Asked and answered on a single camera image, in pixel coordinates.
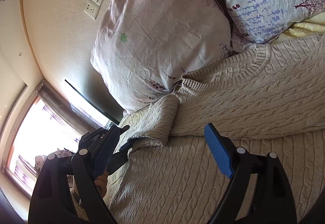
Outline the person's left hand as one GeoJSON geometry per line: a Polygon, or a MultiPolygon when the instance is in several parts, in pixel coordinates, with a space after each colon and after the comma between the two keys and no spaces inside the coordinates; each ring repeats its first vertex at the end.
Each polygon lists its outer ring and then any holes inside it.
{"type": "Polygon", "coordinates": [[[104,173],[101,176],[98,176],[97,179],[94,181],[102,198],[106,195],[107,192],[107,178],[108,172],[105,170],[104,173]]]}

